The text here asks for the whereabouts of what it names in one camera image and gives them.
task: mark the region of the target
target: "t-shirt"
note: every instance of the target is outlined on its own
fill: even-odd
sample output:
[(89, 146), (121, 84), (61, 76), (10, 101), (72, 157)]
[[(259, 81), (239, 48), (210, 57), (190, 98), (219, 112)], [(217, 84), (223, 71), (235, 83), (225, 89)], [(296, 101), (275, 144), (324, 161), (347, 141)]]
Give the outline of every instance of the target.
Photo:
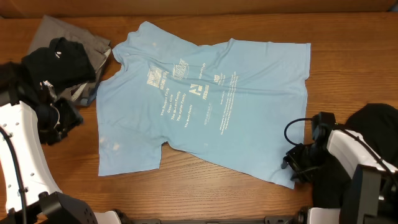
[[(99, 175), (157, 169), (161, 145), (293, 188), (284, 128), (305, 116), (310, 44), (197, 46), (144, 22), (98, 90)], [(289, 138), (303, 141), (303, 123)]]

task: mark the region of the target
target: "wood grain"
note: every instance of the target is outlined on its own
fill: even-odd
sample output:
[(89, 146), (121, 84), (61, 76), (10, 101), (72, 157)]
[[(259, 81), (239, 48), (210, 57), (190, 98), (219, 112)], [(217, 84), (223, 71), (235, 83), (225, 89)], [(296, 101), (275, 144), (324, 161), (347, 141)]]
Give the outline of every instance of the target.
[[(139, 24), (150, 21), (195, 44), (238, 40), (312, 43), (307, 116), (336, 114), (339, 122), (366, 103), (398, 108), (398, 14), (285, 14), (242, 16), (91, 17), (64, 21), (112, 40), (125, 41)], [(40, 19), (0, 20), (0, 63), (18, 62), (27, 52)], [(120, 65), (111, 58), (106, 77)], [(295, 190), (163, 147), (159, 170), (98, 177), (95, 103), (68, 138), (44, 153), (56, 183), (68, 195), (96, 211), (119, 208), (133, 218), (163, 220), (261, 218), (294, 214), (310, 205), (311, 186)], [(306, 126), (306, 141), (310, 140)], [(0, 179), (0, 209), (5, 185)]]
[(395, 0), (1, 0), (15, 6), (2, 9), (9, 18), (215, 15), (298, 12), (382, 12)]

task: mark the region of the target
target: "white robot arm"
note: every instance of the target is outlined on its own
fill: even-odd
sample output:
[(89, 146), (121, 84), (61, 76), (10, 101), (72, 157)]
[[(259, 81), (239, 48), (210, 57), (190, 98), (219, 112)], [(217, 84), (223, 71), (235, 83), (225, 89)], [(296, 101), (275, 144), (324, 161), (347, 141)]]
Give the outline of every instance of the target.
[[(25, 188), (26, 205), (30, 209), (40, 206), (43, 207), (43, 205), (39, 203), (40, 200), (42, 200), (39, 195), (57, 195), (61, 194), (62, 191), (58, 188), (51, 176), (40, 145), (36, 112), (22, 101), (13, 106), (10, 103), (6, 104), (0, 107), (0, 125), (8, 134), (15, 149), (22, 182)], [(0, 162), (7, 190), (6, 210), (9, 215), (19, 214), (22, 210), (22, 204), (16, 169), (7, 142), (3, 137), (0, 138), (2, 138), (0, 140)], [(48, 219), (53, 218), (52, 221), (54, 223), (63, 223), (62, 221), (54, 220), (54, 214), (51, 214), (49, 210), (43, 211), (44, 208), (42, 207), (41, 212), (45, 213), (44, 215), (46, 215)], [(90, 223), (121, 223), (118, 215), (114, 211), (93, 213), (94, 216), (90, 216), (90, 213), (84, 210), (80, 211), (80, 213), (81, 214), (78, 215), (72, 215), (75, 215), (77, 220), (79, 218), (83, 219), (84, 222), (81, 223), (87, 223), (86, 221), (89, 219)]]
[[(287, 137), (287, 128), (297, 121), (312, 121), (313, 144), (296, 144)], [(364, 141), (361, 134), (345, 129), (336, 123), (332, 113), (321, 112), (313, 118), (292, 121), (285, 128), (285, 137), (295, 145), (286, 156), (282, 168), (287, 165), (295, 171), (292, 180), (312, 182), (318, 169), (326, 159), (334, 156), (351, 178), (351, 186), (339, 209), (311, 208), (304, 214), (307, 224), (338, 223), (395, 223), (390, 215), (379, 215), (382, 209), (396, 207), (395, 191), (398, 188), (395, 175), (398, 171), (392, 164), (384, 161)]]

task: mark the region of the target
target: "logo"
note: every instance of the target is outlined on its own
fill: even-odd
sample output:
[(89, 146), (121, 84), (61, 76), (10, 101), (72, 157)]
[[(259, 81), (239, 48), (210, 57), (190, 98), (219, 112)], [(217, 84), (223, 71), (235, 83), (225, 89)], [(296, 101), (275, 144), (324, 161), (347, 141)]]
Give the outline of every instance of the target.
[(217, 82), (220, 80), (220, 76), (219, 75), (214, 75), (214, 82)]
[(189, 92), (190, 92), (190, 93), (193, 93), (193, 94), (195, 94), (195, 95), (200, 96), (201, 93), (199, 93), (199, 92), (201, 92), (201, 89), (202, 89), (202, 88), (203, 88), (203, 87), (202, 87), (201, 85), (191, 84), (191, 89), (192, 89), (192, 90), (190, 90)]

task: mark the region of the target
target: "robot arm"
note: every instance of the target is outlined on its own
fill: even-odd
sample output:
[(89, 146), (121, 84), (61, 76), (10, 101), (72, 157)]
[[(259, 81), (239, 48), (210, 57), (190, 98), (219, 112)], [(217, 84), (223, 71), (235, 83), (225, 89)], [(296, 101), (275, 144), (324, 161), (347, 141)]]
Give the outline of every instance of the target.
[(361, 134), (336, 124), (334, 114), (321, 112), (310, 120), (313, 144), (295, 144), (287, 138), (287, 128), (296, 121), (286, 127), (285, 136), (295, 147), (284, 157), (282, 168), (291, 166), (292, 180), (312, 182), (326, 158), (334, 156), (351, 178), (351, 186), (341, 208), (311, 208), (302, 215), (302, 223), (396, 223), (398, 169), (383, 161)]
[[(45, 161), (36, 112), (29, 105), (20, 101), (13, 106), (1, 106), (0, 125), (8, 133), (19, 162), (25, 189), (27, 223), (35, 223), (39, 213), (46, 215), (46, 223), (121, 223), (114, 211), (95, 213), (85, 202), (62, 194)], [(6, 181), (8, 213), (8, 217), (0, 223), (20, 223), (22, 195), (19, 193), (11, 152), (4, 138), (0, 141), (0, 161)]]

